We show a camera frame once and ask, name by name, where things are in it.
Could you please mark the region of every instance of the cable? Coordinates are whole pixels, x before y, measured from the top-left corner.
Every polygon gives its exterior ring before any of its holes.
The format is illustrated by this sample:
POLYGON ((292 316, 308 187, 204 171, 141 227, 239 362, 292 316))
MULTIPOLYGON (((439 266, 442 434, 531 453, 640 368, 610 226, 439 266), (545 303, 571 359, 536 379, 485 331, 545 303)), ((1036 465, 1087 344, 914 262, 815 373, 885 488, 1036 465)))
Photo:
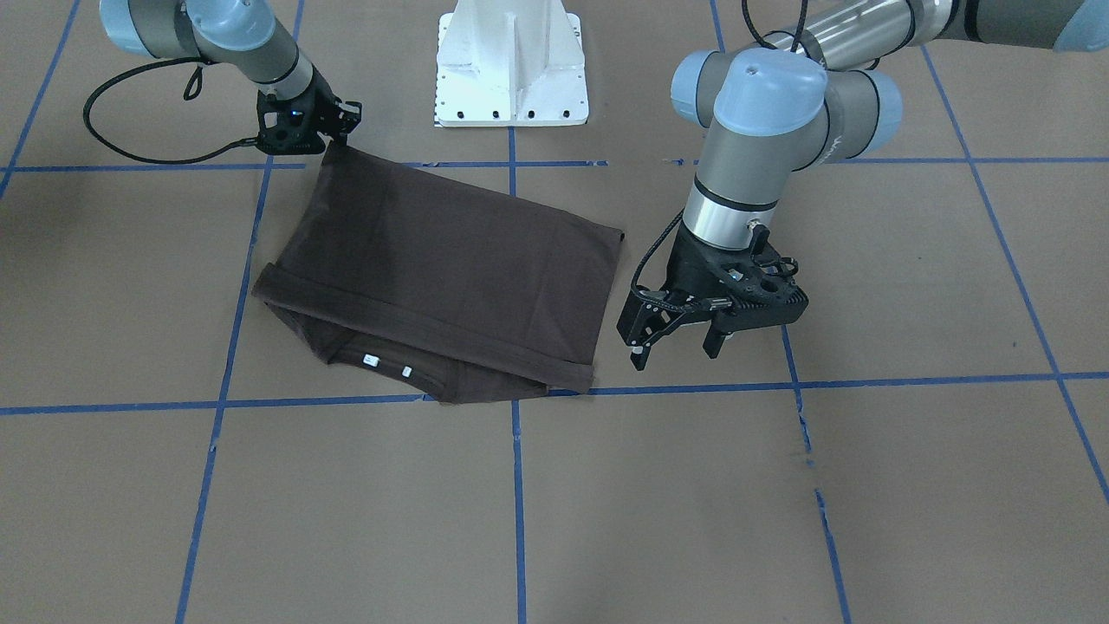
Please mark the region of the cable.
MULTIPOLYGON (((235 147, 248 147, 248 146, 257 145, 258 140, 257 140, 256 136, 247 136, 245 139, 240 139, 238 141, 233 141, 231 143, 227 143, 226 145, 220 147, 218 150, 215 150, 213 152, 208 152, 208 153, 206 153, 204 155, 200 155, 200 156, 196 156, 196 157, 189 157, 189 158, 182 158, 182 160, 162 160, 162 158, 155 158, 155 157, 146 157, 146 156, 141 156, 141 155, 135 155, 135 154, 133 154, 133 153, 131 153, 131 152, 129 152, 129 151, 126 151, 126 150, 124 150, 124 149, 115 145, 114 143, 112 143, 108 139, 103 137, 100 134, 100 132, 96 132, 96 130, 92 126, 92 120, 90 119, 91 112, 92 112, 92 105, 96 102, 98 98, 100 98, 101 95, 104 94, 105 91, 108 91, 112 86, 115 86, 116 84, 119 84, 120 82, 123 82, 124 80, 126 80, 129 78, 134 78, 135 75, 139 75, 140 73, 143 73, 143 72, 146 72, 146 71, 151 71, 151 70, 155 70, 155 69, 161 69, 161 68, 170 67, 170 65, 184 64, 184 63, 203 63, 204 65, 212 64, 211 61, 207 61, 207 60, 202 59, 200 57, 189 57, 189 58, 184 58, 184 59, 171 59, 169 61, 157 61, 157 62, 149 63, 149 64, 145 64, 145 65, 136 67, 136 68, 134 68, 132 70, 128 70, 128 71, 125 71, 125 72, 116 75, 115 78, 112 78, 108 82, 104 82, 100 86, 98 86, 96 90, 93 91, 91 95, 89 95, 89 99, 85 100, 85 102, 84 102, 84 110, 81 112, 81 119, 84 121, 84 126, 89 130, 89 133, 92 134, 92 136, 94 139, 96 139, 101 143, 103 143, 105 146, 108 146, 108 149, 112 150, 113 152, 115 152, 118 154, 121 154, 121 155, 124 155, 124 156, 126 156, 126 157, 129 157, 131 160, 136 160, 139 162, 145 162, 145 163, 150 163, 150 164, 193 164, 193 163, 196 163, 196 162, 202 162, 202 161, 215 157, 215 156, 217 156, 217 155, 220 155, 220 154, 222 154, 222 153, 224 153, 224 152, 226 152, 228 150, 233 150, 235 147)), ((203 79, 202 79, 202 75, 201 75, 201 69, 202 69, 202 65, 197 65, 196 70, 193 72, 192 78, 189 79, 189 84, 185 85, 185 93, 184 93, 183 96, 184 96, 184 99, 186 101, 193 100, 197 95, 200 95, 201 88, 203 86, 203 79)))
POLYGON ((684 213, 685 213, 684 209, 678 211, 678 215, 674 216, 674 219, 670 222, 670 225, 667 225, 667 228, 663 229, 661 234, 659 234, 659 237, 655 238, 654 243, 650 246, 650 248, 647 249, 647 253, 643 254, 643 258, 639 260, 639 266, 635 267, 635 273, 633 273, 631 276, 631 293, 635 295, 637 298, 639 298, 643 303, 650 303, 651 305, 661 307, 667 311, 673 311, 674 315, 684 315, 686 314, 686 311, 693 311, 696 309, 696 306, 688 304, 674 305, 673 303, 667 303, 661 298, 647 296, 645 294, 639 290, 639 276, 643 272, 643 267, 647 266, 647 260, 650 259, 651 256, 654 255, 654 252, 658 250, 659 246, 662 245, 662 241, 667 239, 667 236, 670 235, 670 232, 674 227, 676 227, 679 223, 681 223, 682 214, 684 213))
POLYGON ((777 48, 763 39, 762 34, 759 34, 759 29, 755 28, 755 22, 751 20, 751 9, 747 7, 747 0, 742 0, 740 2, 740 8, 743 10, 743 22, 747 24, 747 30, 751 32, 751 37, 755 38, 755 42, 767 50, 777 50, 777 48))
POLYGON ((797 32, 793 35, 793 45, 790 47, 791 52, 797 51, 797 45, 801 43, 801 35, 805 33, 805 18, 808 17, 808 0, 801 0, 801 17, 797 18, 797 32))
MULTIPOLYGON (((751 37, 754 38, 759 45, 766 48, 769 50, 777 50, 777 48, 766 41, 762 34, 759 33, 759 29, 755 28, 755 22, 751 19, 751 8, 747 6, 750 0, 742 0, 740 2, 740 9, 743 11, 743 22, 747 24, 747 31, 751 32, 751 37)), ((805 33, 805 20, 808 18, 808 0, 801 0, 801 16, 797 18, 797 29, 793 33, 793 45, 790 47, 791 52, 797 51, 797 45, 801 44, 801 35, 805 33)))

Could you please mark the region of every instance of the robotic arm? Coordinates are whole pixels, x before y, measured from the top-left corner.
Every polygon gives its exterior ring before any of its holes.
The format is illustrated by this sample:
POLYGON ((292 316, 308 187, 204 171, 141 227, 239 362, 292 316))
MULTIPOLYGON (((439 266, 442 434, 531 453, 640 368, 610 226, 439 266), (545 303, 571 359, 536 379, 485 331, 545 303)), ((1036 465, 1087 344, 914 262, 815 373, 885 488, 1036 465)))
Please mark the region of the robotic arm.
POLYGON ((238 68, 258 89, 253 144, 265 153, 321 153, 322 134, 344 140, 362 120, 362 104, 332 93, 266 0, 101 0, 100 17, 128 52, 238 68))
POLYGON ((936 38, 1100 50, 1109 45, 1109 0, 848 0, 806 22, 794 41, 796 33, 694 52, 674 73, 675 111, 709 132, 685 208, 640 263, 617 325, 638 370, 653 345, 685 325, 711 324, 703 349, 716 358, 736 331, 801 317, 808 298, 793 278, 797 263, 769 242, 786 178, 876 149, 901 124, 894 81, 852 68, 936 38), (662 287, 639 285, 679 221, 662 287))

